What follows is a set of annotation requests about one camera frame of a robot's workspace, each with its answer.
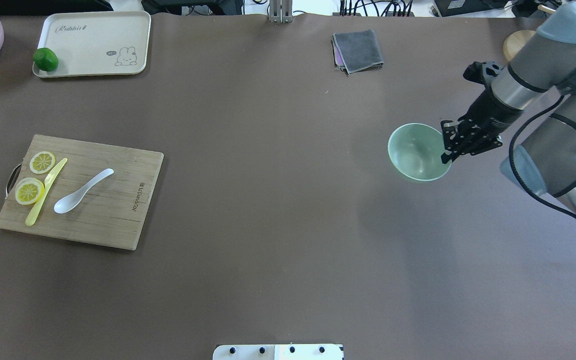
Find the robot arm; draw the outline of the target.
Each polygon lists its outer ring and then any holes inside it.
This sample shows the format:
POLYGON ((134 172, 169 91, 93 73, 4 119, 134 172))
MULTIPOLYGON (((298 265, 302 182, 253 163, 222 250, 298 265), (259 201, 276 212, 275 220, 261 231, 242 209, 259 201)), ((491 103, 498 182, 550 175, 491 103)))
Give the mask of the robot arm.
POLYGON ((550 89, 558 100, 515 132, 501 171, 526 194, 576 220, 576 1, 562 4, 504 67, 474 62, 464 79, 484 91, 441 122, 444 164, 500 148, 501 133, 550 89))

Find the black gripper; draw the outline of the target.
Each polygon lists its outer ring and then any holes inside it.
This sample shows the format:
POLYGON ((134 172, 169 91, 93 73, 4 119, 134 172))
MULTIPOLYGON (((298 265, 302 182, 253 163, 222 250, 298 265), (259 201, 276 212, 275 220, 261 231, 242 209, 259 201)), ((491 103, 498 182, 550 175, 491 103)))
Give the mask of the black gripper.
POLYGON ((445 152, 442 164, 464 155, 476 156, 503 145, 500 134, 516 121, 523 110, 498 100, 490 89, 483 91, 457 120, 442 120, 441 133, 445 152))

